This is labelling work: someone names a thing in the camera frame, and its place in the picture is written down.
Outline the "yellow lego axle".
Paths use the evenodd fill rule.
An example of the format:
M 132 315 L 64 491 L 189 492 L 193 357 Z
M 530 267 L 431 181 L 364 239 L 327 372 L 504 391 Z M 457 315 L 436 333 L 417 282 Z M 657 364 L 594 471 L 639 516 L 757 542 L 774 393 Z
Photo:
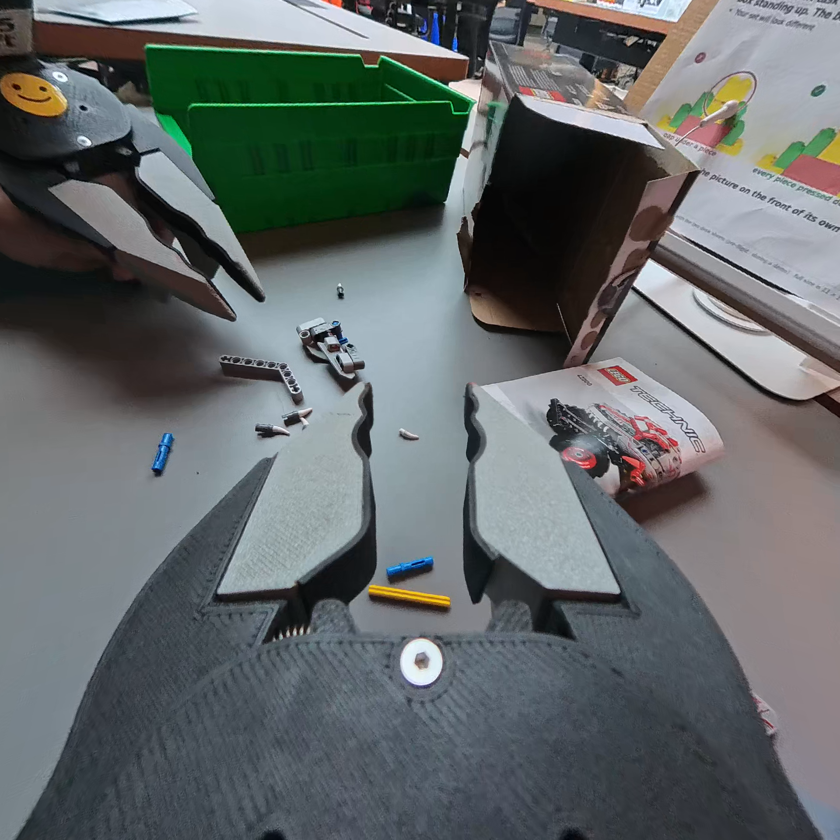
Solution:
M 390 585 L 371 584 L 367 587 L 367 594 L 370 599 L 378 602 L 415 606 L 440 612 L 449 611 L 452 604 L 447 595 L 411 591 Z

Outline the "printed instruction sheet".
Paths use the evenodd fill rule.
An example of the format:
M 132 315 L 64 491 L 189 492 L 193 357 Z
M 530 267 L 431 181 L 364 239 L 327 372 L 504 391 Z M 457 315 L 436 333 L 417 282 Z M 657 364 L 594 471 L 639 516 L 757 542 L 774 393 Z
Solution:
M 838 2 L 718 2 L 642 116 L 700 171 L 674 231 L 838 315 Z

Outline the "green plastic bin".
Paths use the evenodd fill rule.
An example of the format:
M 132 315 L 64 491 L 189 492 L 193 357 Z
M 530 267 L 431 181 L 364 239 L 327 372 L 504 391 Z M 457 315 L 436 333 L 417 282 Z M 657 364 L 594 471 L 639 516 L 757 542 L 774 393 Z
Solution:
M 237 234 L 445 203 L 474 102 L 393 59 L 147 45 L 155 114 Z

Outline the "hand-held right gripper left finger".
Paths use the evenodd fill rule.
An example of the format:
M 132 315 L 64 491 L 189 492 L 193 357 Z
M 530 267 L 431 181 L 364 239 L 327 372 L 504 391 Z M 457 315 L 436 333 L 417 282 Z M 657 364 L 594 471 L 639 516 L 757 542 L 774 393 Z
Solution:
M 376 568 L 373 389 L 362 382 L 277 452 L 240 528 L 216 597 L 285 602 L 289 623 L 316 604 L 349 605 Z

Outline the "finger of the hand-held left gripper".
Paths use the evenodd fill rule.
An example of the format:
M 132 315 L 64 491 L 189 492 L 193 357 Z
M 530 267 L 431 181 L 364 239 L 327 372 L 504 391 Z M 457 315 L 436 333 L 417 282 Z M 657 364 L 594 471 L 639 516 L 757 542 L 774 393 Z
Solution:
M 108 241 L 115 261 L 123 268 L 195 308 L 231 322 L 236 320 L 234 310 L 213 283 L 159 239 L 140 211 L 111 187 L 68 180 L 51 186 L 49 192 Z
M 223 272 L 253 299 L 266 299 L 244 248 L 188 155 L 143 154 L 134 175 L 143 197 L 173 232 L 190 267 L 212 286 Z

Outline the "long wooden desk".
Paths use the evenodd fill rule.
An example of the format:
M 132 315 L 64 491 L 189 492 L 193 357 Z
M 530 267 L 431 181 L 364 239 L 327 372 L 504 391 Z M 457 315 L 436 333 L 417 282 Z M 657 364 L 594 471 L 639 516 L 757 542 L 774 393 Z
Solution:
M 572 1 L 528 1 L 528 4 L 543 10 L 570 14 L 579 18 L 599 20 L 603 23 L 619 25 L 625 28 L 640 29 L 648 33 L 668 35 L 676 22 L 656 17 L 625 12 L 617 7 L 598 6 L 596 3 Z

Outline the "grey table with wooden edge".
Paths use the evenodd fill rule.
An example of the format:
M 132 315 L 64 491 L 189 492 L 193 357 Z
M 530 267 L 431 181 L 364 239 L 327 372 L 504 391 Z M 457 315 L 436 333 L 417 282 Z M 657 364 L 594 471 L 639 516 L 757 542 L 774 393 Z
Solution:
M 401 30 L 325 2 L 195 1 L 175 22 L 116 26 L 52 14 L 36 2 L 35 51 L 44 56 L 143 61 L 148 44 L 358 54 L 392 58 L 437 81 L 466 78 L 469 61 Z

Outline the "flat grey panel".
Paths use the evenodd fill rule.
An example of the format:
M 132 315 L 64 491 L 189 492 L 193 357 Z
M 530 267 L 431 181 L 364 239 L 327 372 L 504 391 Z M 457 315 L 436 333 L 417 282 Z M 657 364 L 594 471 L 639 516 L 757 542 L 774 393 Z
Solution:
M 178 21 L 198 14 L 183 1 L 55 1 L 39 2 L 37 9 L 109 26 Z

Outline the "open cardboard lego box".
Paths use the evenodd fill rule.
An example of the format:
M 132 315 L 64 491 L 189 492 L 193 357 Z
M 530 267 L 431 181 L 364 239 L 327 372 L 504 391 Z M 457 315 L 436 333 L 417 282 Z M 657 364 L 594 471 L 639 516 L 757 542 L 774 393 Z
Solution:
M 698 175 L 578 62 L 491 41 L 458 231 L 474 317 L 588 362 Z

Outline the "grey lego assembly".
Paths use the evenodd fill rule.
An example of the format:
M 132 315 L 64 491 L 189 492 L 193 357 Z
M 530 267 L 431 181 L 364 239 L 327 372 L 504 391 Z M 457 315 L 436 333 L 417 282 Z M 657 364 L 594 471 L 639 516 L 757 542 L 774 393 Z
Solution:
M 310 361 L 327 365 L 345 390 L 357 384 L 365 361 L 344 333 L 341 321 L 316 318 L 297 325 L 296 332 Z

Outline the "person's left hand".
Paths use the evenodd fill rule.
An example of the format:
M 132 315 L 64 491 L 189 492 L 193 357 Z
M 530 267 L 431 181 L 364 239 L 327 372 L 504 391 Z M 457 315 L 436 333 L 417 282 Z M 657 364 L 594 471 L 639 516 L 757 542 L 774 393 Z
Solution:
M 63 234 L 17 207 L 5 191 L 1 191 L 1 253 L 38 269 L 105 270 L 116 281 L 137 280 L 95 245 Z

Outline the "grey angled lego beam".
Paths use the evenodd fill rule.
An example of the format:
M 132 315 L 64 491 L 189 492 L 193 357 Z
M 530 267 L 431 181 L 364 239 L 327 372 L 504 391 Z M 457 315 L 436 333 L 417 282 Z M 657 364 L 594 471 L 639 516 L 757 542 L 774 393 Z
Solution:
M 227 377 L 279 382 L 286 387 L 294 404 L 301 405 L 305 400 L 301 385 L 287 363 L 235 354 L 221 355 L 218 361 L 221 372 Z

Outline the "lego instruction booklet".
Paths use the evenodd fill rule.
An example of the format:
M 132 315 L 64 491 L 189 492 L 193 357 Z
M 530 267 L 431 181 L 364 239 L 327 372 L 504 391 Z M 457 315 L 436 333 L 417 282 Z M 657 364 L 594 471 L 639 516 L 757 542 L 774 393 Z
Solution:
M 661 487 L 725 452 L 699 409 L 623 359 L 484 390 L 611 497 Z

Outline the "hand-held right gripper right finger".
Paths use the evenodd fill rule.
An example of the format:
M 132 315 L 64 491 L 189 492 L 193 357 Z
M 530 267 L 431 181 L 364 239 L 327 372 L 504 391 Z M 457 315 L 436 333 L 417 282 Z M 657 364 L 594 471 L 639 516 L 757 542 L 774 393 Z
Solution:
M 465 388 L 464 575 L 470 600 L 528 608 L 532 629 L 572 634 L 562 604 L 622 591 L 564 463 L 483 387 Z

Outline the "white display stand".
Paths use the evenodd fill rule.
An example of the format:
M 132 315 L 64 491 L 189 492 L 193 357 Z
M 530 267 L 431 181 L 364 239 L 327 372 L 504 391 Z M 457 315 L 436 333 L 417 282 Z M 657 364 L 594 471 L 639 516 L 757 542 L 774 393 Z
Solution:
M 760 389 L 838 413 L 838 314 L 672 232 L 634 290 Z

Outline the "cardboard backing board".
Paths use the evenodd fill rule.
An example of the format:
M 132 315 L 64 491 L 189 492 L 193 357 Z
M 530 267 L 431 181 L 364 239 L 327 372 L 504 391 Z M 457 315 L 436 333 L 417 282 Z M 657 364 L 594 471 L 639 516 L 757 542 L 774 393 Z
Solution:
M 623 100 L 624 108 L 639 116 L 647 101 L 684 52 L 718 1 L 692 1 L 679 21 L 671 25 L 665 40 L 647 63 Z

